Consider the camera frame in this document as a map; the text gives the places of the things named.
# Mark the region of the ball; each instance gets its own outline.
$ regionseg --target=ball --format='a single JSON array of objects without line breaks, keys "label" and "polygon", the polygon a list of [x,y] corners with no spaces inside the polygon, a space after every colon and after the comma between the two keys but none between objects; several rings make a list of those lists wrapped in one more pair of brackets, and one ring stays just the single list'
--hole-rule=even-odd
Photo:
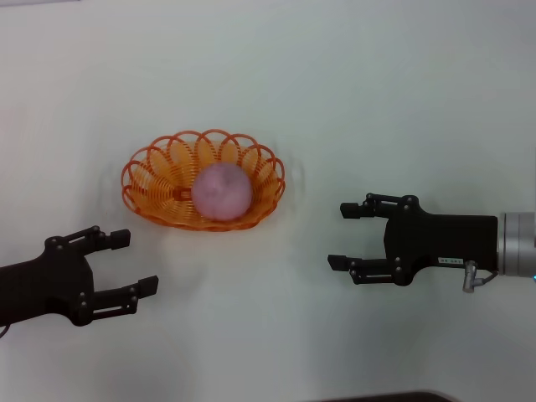
[{"label": "ball", "polygon": [[233,163],[214,163],[195,178],[193,206],[205,218],[237,219],[248,210],[253,198],[250,178]]}]

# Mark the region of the white table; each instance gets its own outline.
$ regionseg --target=white table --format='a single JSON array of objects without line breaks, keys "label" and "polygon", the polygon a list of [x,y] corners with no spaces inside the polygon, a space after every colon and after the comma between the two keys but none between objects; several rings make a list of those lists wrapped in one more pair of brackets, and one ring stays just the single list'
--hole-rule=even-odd
[{"label": "white table", "polygon": [[[383,254],[341,202],[414,193],[433,213],[534,207],[534,6],[502,0],[84,0],[0,10],[1,265],[51,235],[128,228],[95,285],[160,276],[134,316],[61,316],[0,341],[0,395],[294,401],[433,389],[536,398],[536,285],[474,295],[457,270],[354,286],[327,255]],[[121,202],[153,138],[212,127],[276,150],[288,186],[255,229],[189,233]]]}]

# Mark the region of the oval basket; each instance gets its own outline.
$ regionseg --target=oval basket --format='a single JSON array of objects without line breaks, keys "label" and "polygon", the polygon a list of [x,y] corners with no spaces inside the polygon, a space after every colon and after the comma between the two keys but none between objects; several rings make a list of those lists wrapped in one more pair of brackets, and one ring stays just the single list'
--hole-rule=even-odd
[{"label": "oval basket", "polygon": [[[201,216],[191,199],[193,180],[216,162],[242,167],[253,187],[246,214],[229,222]],[[136,152],[123,168],[121,186],[125,205],[156,224],[225,232],[253,228],[276,209],[285,191],[285,168],[270,148],[245,134],[181,131]]]}]

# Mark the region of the pink ball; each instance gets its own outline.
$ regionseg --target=pink ball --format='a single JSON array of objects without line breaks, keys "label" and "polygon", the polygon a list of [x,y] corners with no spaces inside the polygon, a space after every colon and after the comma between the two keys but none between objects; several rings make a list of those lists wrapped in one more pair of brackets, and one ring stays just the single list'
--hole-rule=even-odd
[{"label": "pink ball", "polygon": [[250,178],[233,163],[214,163],[195,178],[193,206],[205,218],[232,220],[248,210],[253,198]]}]

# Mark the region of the orange basket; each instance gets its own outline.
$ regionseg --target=orange basket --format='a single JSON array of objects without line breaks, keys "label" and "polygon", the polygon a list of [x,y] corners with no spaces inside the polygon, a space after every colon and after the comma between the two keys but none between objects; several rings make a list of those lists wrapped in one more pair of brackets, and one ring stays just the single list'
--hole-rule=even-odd
[{"label": "orange basket", "polygon": [[[201,216],[191,198],[198,173],[217,162],[242,167],[253,188],[248,211],[229,222]],[[121,186],[125,205],[156,224],[225,232],[253,228],[276,209],[285,191],[285,168],[270,148],[245,134],[181,131],[136,152],[123,168]]]}]

